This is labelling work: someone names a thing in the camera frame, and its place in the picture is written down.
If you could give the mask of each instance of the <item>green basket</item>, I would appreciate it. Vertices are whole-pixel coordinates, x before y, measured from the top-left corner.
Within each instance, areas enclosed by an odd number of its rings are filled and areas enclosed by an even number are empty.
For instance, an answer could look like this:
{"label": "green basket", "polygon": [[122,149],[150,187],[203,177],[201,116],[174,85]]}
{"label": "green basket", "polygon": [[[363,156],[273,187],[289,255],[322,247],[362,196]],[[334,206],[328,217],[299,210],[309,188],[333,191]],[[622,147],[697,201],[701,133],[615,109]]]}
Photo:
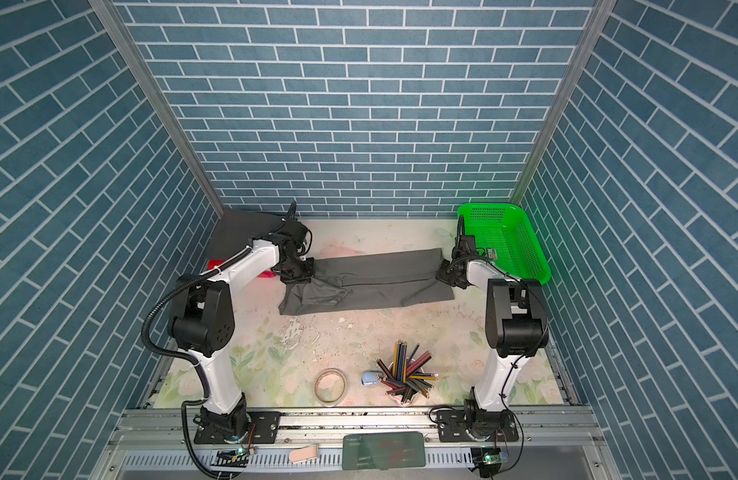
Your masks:
{"label": "green basket", "polygon": [[460,215],[465,234],[476,236],[476,246],[497,255],[497,268],[548,283],[550,267],[525,211],[512,204],[466,204],[457,209]]}

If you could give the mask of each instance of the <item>floral tablecloth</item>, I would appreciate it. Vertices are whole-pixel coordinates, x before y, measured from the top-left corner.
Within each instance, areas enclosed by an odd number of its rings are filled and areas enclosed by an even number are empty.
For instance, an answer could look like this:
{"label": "floral tablecloth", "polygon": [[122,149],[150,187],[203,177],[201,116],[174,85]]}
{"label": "floral tablecloth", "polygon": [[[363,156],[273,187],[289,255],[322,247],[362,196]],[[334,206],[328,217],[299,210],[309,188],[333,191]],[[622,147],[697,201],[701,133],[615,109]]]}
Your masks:
{"label": "floral tablecloth", "polygon": [[[306,220],[313,230],[315,258],[383,254],[454,243],[453,220]],[[392,406],[383,386],[362,386],[361,374],[390,362],[393,344],[405,340],[430,350],[425,370],[439,374],[431,398],[414,405],[460,404],[483,372],[487,341],[483,331],[486,296],[479,289],[455,289],[455,300],[404,308],[281,316],[285,286],[278,278],[253,280],[234,298],[236,328],[231,340],[235,381],[253,407],[320,406],[313,388],[327,368],[347,377],[343,406]],[[150,399],[155,408],[176,408],[199,398],[201,386],[188,362],[174,360],[162,389]],[[521,370],[513,405],[561,403],[544,351]]]}

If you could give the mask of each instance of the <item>gray pants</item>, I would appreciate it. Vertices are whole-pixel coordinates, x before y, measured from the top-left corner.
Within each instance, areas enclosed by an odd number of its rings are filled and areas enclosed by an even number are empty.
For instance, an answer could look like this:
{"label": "gray pants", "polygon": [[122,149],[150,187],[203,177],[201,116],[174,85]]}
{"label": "gray pants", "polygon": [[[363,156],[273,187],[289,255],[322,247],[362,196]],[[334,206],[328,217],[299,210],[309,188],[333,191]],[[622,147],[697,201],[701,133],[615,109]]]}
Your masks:
{"label": "gray pants", "polygon": [[315,261],[310,283],[286,286],[281,315],[369,310],[454,300],[436,280],[441,249]]}

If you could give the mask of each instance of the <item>blue brick wall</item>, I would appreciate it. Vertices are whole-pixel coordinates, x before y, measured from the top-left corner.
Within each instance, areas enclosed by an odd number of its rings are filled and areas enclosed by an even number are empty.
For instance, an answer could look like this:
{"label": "blue brick wall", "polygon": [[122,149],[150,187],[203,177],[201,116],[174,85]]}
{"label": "blue brick wall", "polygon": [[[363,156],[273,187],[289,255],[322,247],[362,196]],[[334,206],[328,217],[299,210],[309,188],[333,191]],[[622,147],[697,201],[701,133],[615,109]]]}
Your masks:
{"label": "blue brick wall", "polygon": [[0,0],[0,478],[92,471],[214,222],[86,0]]}
{"label": "blue brick wall", "polygon": [[738,2],[619,0],[524,205],[620,473],[738,479]]}
{"label": "blue brick wall", "polygon": [[116,2],[223,201],[453,216],[510,196],[594,0],[240,3]]}

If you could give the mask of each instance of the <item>pink eraser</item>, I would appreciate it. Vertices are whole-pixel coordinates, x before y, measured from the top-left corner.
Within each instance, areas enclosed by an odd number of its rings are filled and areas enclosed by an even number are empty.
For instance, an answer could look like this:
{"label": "pink eraser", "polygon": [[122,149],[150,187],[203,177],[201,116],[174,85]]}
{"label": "pink eraser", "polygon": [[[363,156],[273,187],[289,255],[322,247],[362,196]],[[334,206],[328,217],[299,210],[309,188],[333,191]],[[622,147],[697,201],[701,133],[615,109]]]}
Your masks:
{"label": "pink eraser", "polygon": [[289,453],[289,462],[292,462],[292,463],[307,462],[308,460],[312,458],[318,458],[318,446],[317,445],[311,445],[309,447],[298,448],[297,450],[292,450]]}

